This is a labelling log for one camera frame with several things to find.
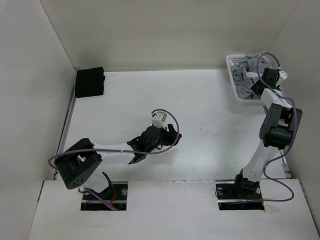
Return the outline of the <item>grey tank top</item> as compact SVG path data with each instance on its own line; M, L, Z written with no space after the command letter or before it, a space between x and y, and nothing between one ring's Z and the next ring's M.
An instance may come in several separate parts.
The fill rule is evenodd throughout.
M249 52L239 62L229 60L230 72L232 75L235 90L240 99L243 100L259 100L251 90L251 87L259 80L257 78L250 78L246 76L247 72L257 73L257 66L259 66L259 74L262 76L265 68L272 66L271 60L263 56L258 62L259 55Z

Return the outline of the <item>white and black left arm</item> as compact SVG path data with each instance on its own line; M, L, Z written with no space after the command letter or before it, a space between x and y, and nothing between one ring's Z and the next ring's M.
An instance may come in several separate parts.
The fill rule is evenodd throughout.
M89 138L82 138L65 152L53 156L48 163L58 171L66 188L73 190L91 177L103 162L103 154L109 158L118 154L132 154L133 158L127 164L133 165L147 156L167 152L178 144L181 137L179 125L159 127L152 124L141 135L116 149L97 148Z

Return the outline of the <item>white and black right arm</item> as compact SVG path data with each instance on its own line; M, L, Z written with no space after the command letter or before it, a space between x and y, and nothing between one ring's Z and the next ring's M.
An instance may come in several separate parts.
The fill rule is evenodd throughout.
M260 143L232 185L231 190L239 199L256 194L267 166L280 158L276 155L282 150L291 150L303 115L291 98L282 95L280 83L287 78L284 71L266 67L258 77L251 89L263 102L266 116L259 131Z

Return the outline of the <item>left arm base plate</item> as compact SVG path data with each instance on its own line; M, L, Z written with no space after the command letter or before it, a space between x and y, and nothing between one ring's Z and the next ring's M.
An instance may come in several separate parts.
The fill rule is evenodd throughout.
M128 199L128 182L113 182L113 190L110 190L104 196L100 196L104 201L111 204L115 211L127 210ZM94 197L89 192L84 190L84 187L79 187L78 192L82 194L81 211L111 211L101 201Z

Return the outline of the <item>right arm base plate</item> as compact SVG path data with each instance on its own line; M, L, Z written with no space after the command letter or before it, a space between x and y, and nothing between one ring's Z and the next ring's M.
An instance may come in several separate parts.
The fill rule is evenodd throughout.
M235 190L233 181L220 181L215 184L215 196L220 211L265 210L261 189L255 192Z

